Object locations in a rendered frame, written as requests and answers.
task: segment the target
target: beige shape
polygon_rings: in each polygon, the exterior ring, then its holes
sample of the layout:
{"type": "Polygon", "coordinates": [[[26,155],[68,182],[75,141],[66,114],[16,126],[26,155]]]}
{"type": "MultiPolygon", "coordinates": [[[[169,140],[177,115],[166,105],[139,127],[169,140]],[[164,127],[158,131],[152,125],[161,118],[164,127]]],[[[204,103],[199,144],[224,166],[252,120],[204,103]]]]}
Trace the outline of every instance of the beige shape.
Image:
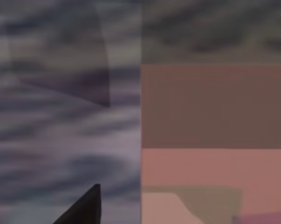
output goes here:
{"type": "Polygon", "coordinates": [[[142,194],[142,224],[203,224],[172,193],[142,194]]]}

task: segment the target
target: black object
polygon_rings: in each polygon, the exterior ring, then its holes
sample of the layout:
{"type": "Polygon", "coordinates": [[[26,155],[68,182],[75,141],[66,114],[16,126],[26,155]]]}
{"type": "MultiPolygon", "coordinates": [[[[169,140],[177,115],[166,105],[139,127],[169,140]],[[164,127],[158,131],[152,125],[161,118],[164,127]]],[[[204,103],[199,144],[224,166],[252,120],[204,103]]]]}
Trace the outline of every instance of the black object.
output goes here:
{"type": "Polygon", "coordinates": [[[101,189],[95,184],[53,224],[100,224],[101,189]]]}

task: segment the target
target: black triangle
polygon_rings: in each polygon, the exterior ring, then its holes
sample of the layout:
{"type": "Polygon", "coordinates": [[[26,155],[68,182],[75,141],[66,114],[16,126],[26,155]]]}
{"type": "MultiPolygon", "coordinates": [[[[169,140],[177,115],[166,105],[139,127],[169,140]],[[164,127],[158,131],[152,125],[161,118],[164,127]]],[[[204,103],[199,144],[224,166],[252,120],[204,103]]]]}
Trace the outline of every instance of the black triangle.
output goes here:
{"type": "Polygon", "coordinates": [[[101,189],[95,184],[53,224],[100,224],[101,189]]]}

